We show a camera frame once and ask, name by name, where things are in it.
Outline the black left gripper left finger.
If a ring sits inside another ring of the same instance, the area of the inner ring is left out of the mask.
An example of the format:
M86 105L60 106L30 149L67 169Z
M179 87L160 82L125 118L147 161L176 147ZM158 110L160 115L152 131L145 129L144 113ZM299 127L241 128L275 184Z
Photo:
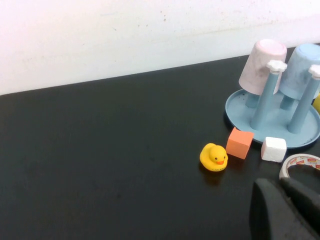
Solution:
M253 183L249 210L253 240L314 240L315 231L285 191L272 180Z

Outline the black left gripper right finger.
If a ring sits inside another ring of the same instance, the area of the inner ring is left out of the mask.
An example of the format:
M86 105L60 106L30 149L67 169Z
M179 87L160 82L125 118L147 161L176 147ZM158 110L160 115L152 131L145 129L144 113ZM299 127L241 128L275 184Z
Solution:
M280 240L320 238L320 195L291 178L280 179L284 192L279 204Z

